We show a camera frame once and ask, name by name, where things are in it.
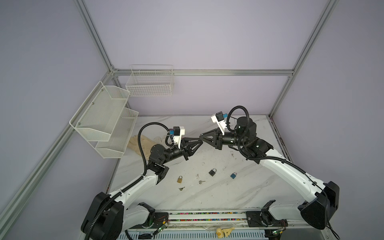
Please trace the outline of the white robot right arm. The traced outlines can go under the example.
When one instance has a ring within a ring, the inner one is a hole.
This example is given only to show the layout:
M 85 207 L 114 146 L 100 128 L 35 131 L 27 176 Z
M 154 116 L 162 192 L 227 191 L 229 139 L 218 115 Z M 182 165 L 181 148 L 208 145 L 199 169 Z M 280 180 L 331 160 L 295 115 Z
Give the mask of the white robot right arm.
M 261 210 L 264 226 L 279 220 L 302 220 L 318 230 L 330 229 L 330 220 L 339 207 L 340 188 L 308 174 L 284 158 L 270 143 L 257 136 L 257 125 L 248 110 L 236 106 L 228 114 L 218 112 L 211 117 L 218 128 L 200 135 L 200 139 L 217 150 L 223 146 L 235 148 L 246 160 L 261 165 L 295 189 L 303 203 L 279 205 L 274 200 Z

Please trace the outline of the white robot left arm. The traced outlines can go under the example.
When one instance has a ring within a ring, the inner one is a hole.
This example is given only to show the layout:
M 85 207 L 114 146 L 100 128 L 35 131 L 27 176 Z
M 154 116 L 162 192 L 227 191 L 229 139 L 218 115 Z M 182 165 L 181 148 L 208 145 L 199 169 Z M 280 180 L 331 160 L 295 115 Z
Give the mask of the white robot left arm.
M 110 194 L 101 192 L 95 196 L 81 226 L 86 240 L 115 240 L 123 231 L 132 227 L 151 226 L 155 209 L 145 203 L 132 207 L 132 203 L 165 178 L 169 171 L 166 163 L 180 157 L 187 160 L 203 144 L 198 138 L 184 138 L 181 127 L 169 129 L 162 123 L 155 125 L 167 131 L 166 139 L 171 142 L 167 144 L 167 148 L 154 145 L 148 159 L 144 155 L 142 144 L 138 144 L 144 172 L 117 191 Z

